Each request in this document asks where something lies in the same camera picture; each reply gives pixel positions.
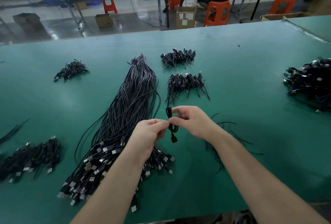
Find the factory floor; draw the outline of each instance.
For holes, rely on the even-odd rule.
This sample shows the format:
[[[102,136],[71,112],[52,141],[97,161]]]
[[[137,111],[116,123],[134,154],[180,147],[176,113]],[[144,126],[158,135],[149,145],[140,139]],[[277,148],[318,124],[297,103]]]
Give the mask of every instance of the factory floor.
[[[196,6],[196,0],[185,0],[184,6]],[[250,18],[256,0],[245,0],[240,15],[236,12],[242,0],[235,0],[234,12],[231,12],[228,24],[239,23],[242,18]],[[267,14],[274,0],[261,0],[255,18]],[[111,12],[114,25],[109,28],[98,28],[95,22],[95,15],[104,13],[103,5],[89,6],[82,10],[86,23],[82,30],[78,30],[76,24],[71,19],[68,8],[55,6],[37,6],[15,8],[2,8],[0,6],[0,17],[8,27],[0,23],[0,42],[3,44],[16,44],[26,42],[37,42],[44,40],[59,40],[68,38],[90,37],[107,34],[145,32],[152,30],[164,30],[166,16],[162,13],[162,23],[159,21],[157,0],[115,0],[118,14]],[[164,0],[161,0],[161,8],[164,9]],[[25,33],[21,27],[13,20],[13,15],[19,13],[36,13],[45,30],[40,32]],[[205,21],[205,10],[197,9],[195,27],[201,27]],[[171,27],[176,26],[176,9],[169,11],[169,23]]]

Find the stool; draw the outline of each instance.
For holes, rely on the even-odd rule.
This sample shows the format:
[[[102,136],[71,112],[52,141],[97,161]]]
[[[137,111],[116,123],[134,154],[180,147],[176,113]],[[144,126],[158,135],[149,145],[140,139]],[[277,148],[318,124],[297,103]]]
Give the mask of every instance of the stool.
[[[209,12],[211,8],[216,9],[216,12],[212,16],[209,16]],[[226,9],[226,16],[222,17],[224,9]],[[230,10],[230,1],[223,1],[223,2],[211,1],[207,8],[204,27],[206,25],[227,25],[229,10]]]
[[[291,13],[292,8],[295,4],[296,0],[275,0],[275,2],[272,4],[272,7],[269,11],[269,14],[284,14],[284,13]],[[283,10],[278,10],[277,8],[282,2],[286,2],[286,7]]]
[[[102,0],[102,4],[104,5],[105,13],[107,14],[110,11],[114,11],[118,14],[114,0],[110,0],[112,2],[111,5],[107,5],[105,0]]]
[[[168,0],[169,9],[175,9],[176,5],[179,5],[180,0]]]

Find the white paper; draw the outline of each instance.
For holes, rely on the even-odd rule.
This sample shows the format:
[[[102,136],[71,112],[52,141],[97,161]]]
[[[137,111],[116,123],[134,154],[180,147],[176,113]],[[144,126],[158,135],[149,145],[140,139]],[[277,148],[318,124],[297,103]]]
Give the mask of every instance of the white paper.
[[[193,19],[193,13],[185,13],[185,18],[192,20]]]

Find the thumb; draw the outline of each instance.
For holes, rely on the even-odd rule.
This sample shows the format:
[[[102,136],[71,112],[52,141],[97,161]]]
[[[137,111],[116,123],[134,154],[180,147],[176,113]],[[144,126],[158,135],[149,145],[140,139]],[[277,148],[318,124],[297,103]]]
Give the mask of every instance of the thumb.
[[[159,131],[162,131],[164,129],[167,129],[169,126],[168,121],[161,120],[155,124],[149,125],[149,127],[152,129],[153,132],[158,133]]]
[[[171,117],[169,119],[169,122],[173,125],[184,127],[186,129],[188,127],[188,120],[187,119],[182,119],[182,118],[179,118],[179,117]]]

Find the forearm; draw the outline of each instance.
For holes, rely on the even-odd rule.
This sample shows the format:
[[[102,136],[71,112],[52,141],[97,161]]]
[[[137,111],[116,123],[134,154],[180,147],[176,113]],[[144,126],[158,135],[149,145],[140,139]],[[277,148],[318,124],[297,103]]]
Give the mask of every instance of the forearm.
[[[143,163],[124,149],[71,224],[123,223],[142,168]]]
[[[219,128],[210,141],[259,224],[328,223]]]

